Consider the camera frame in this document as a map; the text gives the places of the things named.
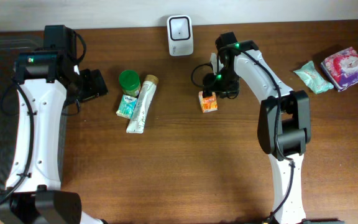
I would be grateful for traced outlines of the mint green wipes packet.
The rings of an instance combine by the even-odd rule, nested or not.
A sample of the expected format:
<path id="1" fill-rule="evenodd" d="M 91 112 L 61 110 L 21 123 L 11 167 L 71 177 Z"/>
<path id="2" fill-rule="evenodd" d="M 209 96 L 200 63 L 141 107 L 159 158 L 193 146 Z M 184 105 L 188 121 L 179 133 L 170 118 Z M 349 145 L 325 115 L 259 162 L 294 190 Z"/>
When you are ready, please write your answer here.
<path id="1" fill-rule="evenodd" d="M 315 94 L 324 93 L 334 88 L 334 85 L 326 81 L 315 69 L 313 61 L 307 62 L 300 69 L 295 70 L 294 73 Z"/>

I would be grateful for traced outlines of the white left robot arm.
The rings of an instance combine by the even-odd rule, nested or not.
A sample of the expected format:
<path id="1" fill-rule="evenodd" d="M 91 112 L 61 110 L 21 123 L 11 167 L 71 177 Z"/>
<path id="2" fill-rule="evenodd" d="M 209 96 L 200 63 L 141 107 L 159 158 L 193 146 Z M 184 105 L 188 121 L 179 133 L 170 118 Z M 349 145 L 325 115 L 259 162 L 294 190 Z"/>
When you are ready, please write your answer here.
<path id="1" fill-rule="evenodd" d="M 19 95 L 19 122 L 6 193 L 0 195 L 3 223 L 97 223 L 80 196 L 61 189 L 60 121 L 68 105 L 107 94 L 99 70 L 80 70 L 80 34 L 64 25 L 46 26 L 43 45 L 21 53 L 13 84 Z"/>

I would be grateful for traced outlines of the orange tissue pocket pack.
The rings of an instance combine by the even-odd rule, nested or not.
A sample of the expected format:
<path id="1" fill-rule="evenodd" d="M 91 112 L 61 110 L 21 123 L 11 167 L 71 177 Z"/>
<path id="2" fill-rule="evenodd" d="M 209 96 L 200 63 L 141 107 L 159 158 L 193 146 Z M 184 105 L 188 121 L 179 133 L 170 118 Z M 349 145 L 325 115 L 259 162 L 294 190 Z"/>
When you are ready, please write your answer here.
<path id="1" fill-rule="evenodd" d="M 209 113 L 218 110 L 218 104 L 216 99 L 215 92 L 212 92 L 211 95 L 204 97 L 203 92 L 199 92 L 199 102 L 201 110 L 203 113 Z"/>

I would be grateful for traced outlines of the red purple tissue pack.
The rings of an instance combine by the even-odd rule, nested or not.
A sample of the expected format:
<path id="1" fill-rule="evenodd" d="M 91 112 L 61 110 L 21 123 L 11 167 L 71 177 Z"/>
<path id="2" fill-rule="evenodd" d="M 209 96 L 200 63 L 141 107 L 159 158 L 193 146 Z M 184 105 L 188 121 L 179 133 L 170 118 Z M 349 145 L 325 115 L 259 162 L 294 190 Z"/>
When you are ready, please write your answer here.
<path id="1" fill-rule="evenodd" d="M 358 52 L 353 47 L 328 56 L 320 67 L 338 92 L 358 83 Z"/>

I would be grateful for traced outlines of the green lid jar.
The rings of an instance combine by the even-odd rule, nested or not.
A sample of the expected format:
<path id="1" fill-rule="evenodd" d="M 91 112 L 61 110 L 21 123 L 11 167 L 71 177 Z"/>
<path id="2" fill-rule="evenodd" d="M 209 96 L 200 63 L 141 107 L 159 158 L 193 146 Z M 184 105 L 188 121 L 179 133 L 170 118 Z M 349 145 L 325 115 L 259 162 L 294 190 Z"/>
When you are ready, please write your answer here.
<path id="1" fill-rule="evenodd" d="M 119 75 L 119 84 L 125 95 L 137 97 L 140 93 L 141 84 L 137 72 L 125 70 Z"/>

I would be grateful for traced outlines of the white cream tube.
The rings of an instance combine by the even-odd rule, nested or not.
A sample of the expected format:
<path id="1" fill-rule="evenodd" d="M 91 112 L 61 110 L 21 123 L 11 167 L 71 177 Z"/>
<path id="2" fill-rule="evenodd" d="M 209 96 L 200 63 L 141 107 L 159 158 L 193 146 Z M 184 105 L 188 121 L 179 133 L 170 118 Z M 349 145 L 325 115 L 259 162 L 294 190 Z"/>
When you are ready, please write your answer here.
<path id="1" fill-rule="evenodd" d="M 158 78 L 154 75 L 147 75 L 132 114 L 132 118 L 126 129 L 126 133 L 142 134 L 147 119 L 147 113 L 158 85 Z"/>

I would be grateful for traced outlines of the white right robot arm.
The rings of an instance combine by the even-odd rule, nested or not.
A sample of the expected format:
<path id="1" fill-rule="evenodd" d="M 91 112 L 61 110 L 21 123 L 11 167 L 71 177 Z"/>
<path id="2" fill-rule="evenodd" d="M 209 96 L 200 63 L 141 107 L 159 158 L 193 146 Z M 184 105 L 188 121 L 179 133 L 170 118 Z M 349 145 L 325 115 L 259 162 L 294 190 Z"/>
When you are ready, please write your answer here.
<path id="1" fill-rule="evenodd" d="M 245 81 L 260 104 L 257 138 L 268 155 L 274 200 L 264 223 L 303 223 L 301 167 L 311 140 L 310 99 L 303 90 L 284 84 L 265 62 L 252 40 L 239 42 L 233 32 L 215 41 L 217 52 L 207 64 L 212 73 L 203 78 L 204 96 L 235 99 Z"/>

